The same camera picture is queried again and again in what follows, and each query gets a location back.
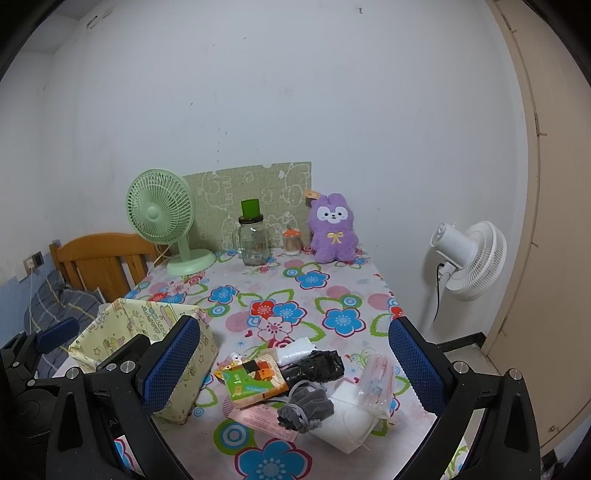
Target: fan grille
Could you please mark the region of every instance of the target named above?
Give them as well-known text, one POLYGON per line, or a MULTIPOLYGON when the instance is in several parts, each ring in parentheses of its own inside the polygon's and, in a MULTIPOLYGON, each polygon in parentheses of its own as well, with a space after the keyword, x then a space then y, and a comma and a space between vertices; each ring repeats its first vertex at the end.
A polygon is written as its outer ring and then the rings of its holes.
POLYGON ((153 243, 171 244, 193 224, 193 198, 187 183, 167 170, 140 174, 127 192, 127 217, 153 243))
POLYGON ((501 273, 507 255, 507 241, 490 222, 472 225, 464 235, 476 240, 478 250, 472 263, 457 270, 446 287, 461 300, 473 300, 482 295, 501 273))
POLYGON ((437 245, 439 245, 439 242, 441 241, 441 239, 443 238, 443 235, 445 234, 445 228, 446 228, 445 223, 440 223, 439 226, 437 227, 437 230, 435 230, 435 232, 433 232, 433 236, 431 237, 431 246, 432 247, 436 247, 437 245))

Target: clear plastic packet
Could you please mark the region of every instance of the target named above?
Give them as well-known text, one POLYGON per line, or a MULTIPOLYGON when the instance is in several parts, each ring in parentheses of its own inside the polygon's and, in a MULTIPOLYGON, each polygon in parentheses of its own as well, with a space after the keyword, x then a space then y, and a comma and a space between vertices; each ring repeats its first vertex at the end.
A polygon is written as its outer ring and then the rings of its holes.
POLYGON ((393 383, 394 359, 381 353, 370 354, 357 386, 359 406, 379 419, 388 419, 393 383))

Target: black plastic bag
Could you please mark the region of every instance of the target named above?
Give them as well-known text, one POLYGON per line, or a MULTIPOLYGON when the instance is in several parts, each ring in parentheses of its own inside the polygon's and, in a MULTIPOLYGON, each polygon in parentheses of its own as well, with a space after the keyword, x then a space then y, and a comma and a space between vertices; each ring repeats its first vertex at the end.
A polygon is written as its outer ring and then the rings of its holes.
POLYGON ((300 380, 326 383, 338 380, 345 374, 343 360, 336 350, 315 350, 306 358, 280 370, 289 388, 292 388, 300 380))

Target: wooden door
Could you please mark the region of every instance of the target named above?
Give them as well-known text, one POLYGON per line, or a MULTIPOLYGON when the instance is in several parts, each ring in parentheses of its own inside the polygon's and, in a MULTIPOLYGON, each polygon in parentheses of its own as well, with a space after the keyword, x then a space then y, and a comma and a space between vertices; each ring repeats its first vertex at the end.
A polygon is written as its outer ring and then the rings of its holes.
POLYGON ((524 275, 489 357, 500 372, 522 371, 544 446, 591 399, 591 88, 523 2, 498 6, 531 83, 540 185, 524 275))

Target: orange lid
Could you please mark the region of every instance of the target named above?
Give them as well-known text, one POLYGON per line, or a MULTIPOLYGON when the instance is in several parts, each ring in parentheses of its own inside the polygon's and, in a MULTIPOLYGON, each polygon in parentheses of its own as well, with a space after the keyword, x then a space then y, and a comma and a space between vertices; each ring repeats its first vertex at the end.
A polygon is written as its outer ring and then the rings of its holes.
POLYGON ((283 232, 283 236, 300 236, 301 233, 299 230, 295 228, 289 227, 285 232, 283 232))

